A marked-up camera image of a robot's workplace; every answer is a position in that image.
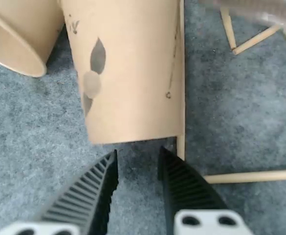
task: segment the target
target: leaf print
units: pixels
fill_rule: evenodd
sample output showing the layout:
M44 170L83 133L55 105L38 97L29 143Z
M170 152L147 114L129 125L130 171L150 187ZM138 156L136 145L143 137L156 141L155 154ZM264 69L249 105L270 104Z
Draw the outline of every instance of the leaf print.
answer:
M90 55L90 69L101 74L105 68L106 50L102 41L98 38Z

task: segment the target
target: screw hole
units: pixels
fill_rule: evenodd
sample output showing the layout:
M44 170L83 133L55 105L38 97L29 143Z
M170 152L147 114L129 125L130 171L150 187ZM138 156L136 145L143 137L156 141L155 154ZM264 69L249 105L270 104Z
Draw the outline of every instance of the screw hole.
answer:
M63 230L63 231L57 232L55 235L71 235L71 232L67 230Z
M23 230L23 231L17 233L17 235L33 235L33 234L34 234L33 229L26 229L26 230Z
M223 225L228 225L228 226L235 226L236 222L234 219L228 217L228 216L222 216L219 218L219 223Z
M200 224L199 220L196 219L196 218L193 217L193 216L183 217L182 223L183 223L183 224L186 224L186 225L192 225L192 226L196 226L196 225L199 225L199 224Z

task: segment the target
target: tan paper cup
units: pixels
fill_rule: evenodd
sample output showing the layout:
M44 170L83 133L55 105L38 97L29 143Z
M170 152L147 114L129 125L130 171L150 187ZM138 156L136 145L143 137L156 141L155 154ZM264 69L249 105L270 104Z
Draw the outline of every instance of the tan paper cup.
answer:
M62 0L92 143L182 134L176 0Z
M0 0L0 64L43 76L63 24L56 0Z

